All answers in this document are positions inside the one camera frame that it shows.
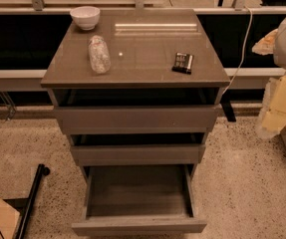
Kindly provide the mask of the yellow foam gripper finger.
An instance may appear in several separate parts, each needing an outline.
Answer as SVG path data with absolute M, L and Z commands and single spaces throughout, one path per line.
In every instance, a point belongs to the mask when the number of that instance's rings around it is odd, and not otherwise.
M 278 135 L 286 126 L 286 75 L 266 84 L 256 133 L 262 139 Z
M 262 39 L 260 39 L 252 47 L 252 52 L 262 56 L 272 55 L 277 32 L 278 30 L 274 29 L 271 32 L 269 32 L 266 36 L 264 36 Z

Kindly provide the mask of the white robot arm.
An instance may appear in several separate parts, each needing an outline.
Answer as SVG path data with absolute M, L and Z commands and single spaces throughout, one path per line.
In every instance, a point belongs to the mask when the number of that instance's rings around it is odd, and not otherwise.
M 277 29 L 260 39 L 252 52 L 258 55 L 272 54 L 274 63 L 285 70 L 285 75 L 280 79 L 269 79 L 256 125 L 260 138 L 272 138 L 286 126 L 286 18 Z

